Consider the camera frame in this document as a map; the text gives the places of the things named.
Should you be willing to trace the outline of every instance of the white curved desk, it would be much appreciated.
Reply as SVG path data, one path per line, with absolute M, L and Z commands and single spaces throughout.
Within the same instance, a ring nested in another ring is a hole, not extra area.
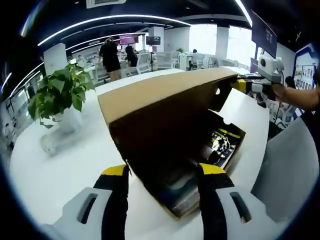
M 10 176 L 23 205 L 39 224 L 53 224 L 63 206 L 86 187 L 92 187 L 101 172 L 123 164 L 100 110 L 97 95 L 151 77 L 181 72 L 168 69 L 124 78 L 87 92 L 83 126 L 67 136 L 59 153 L 49 157 L 40 138 L 56 131 L 33 123 L 18 138 L 12 153 Z M 235 185 L 251 191 L 265 154 L 269 111 L 247 95 L 233 89 L 218 113 L 246 132 L 228 173 Z M 125 227 L 133 239 L 203 239 L 199 211 L 175 221 L 153 199 L 135 176 L 129 178 L 129 210 Z

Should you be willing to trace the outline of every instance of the white flower pot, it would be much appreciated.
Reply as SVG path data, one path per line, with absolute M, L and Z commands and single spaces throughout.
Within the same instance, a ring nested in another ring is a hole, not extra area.
M 76 110 L 73 106 L 64 110 L 63 114 L 58 113 L 53 116 L 60 129 L 65 134 L 73 133 L 81 128 L 82 118 L 81 112 Z

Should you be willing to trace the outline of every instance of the box lid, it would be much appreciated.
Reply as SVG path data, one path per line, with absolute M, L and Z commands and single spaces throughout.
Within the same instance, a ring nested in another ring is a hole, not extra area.
M 99 95 L 98 101 L 110 134 L 126 158 L 151 142 L 156 144 L 157 138 L 161 141 L 160 135 L 168 136 L 190 116 L 208 109 L 219 111 L 230 93 L 230 81 L 236 78 L 237 73 L 223 67 L 184 71 L 117 88 Z

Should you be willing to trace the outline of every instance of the woman in black dress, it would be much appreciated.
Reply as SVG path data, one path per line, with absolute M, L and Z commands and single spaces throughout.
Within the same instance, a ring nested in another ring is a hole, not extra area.
M 132 46 L 127 46 L 125 48 L 126 57 L 128 60 L 128 66 L 129 67 L 136 67 L 138 62 L 138 57 L 134 52 L 134 49 Z
M 102 44 L 99 52 L 99 61 L 102 57 L 102 63 L 106 71 L 110 74 L 110 81 L 121 79 L 120 74 L 120 62 L 118 59 L 117 44 L 114 42 L 114 38 L 108 38 L 104 44 Z

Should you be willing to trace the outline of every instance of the open cardboard box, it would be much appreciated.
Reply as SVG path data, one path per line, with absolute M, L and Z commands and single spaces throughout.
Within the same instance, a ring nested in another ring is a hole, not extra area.
M 212 163 L 213 134 L 236 136 L 230 138 L 236 140 L 230 156 L 217 162 L 223 168 L 245 136 L 213 112 L 220 111 L 236 78 L 226 68 L 201 69 L 149 78 L 98 96 L 122 158 L 178 218 L 199 206 L 196 165 Z

